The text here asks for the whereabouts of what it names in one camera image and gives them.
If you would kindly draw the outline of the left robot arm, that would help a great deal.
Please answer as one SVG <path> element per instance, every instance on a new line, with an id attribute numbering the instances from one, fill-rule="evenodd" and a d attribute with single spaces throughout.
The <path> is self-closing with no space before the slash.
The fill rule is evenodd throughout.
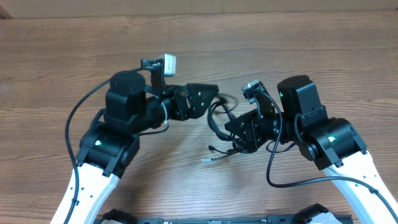
<path id="1" fill-rule="evenodd" d="M 105 108 L 98 111 L 72 154 L 72 176 L 52 223 L 94 223 L 139 150 L 141 136 L 159 134 L 168 120 L 203 116 L 218 94 L 217 85 L 168 85 L 165 72 L 150 71 L 147 84 L 139 69 L 114 74 Z"/>

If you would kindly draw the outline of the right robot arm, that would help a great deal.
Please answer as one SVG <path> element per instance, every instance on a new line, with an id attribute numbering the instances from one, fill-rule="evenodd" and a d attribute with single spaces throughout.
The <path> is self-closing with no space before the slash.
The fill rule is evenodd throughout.
<path id="1" fill-rule="evenodd" d="M 319 182 L 333 182 L 362 223 L 397 223 L 397 202 L 373 163 L 367 145 L 355 127 L 344 118 L 330 118 L 321 104 L 317 87 L 306 75 L 286 78 L 277 85 L 279 107 L 262 82 L 254 80 L 242 93 L 257 108 L 232 119 L 225 129 L 238 137 L 245 153 L 256 152 L 266 142 L 274 145 L 292 142 L 301 155 L 314 162 L 324 177 L 269 185 L 285 189 Z"/>

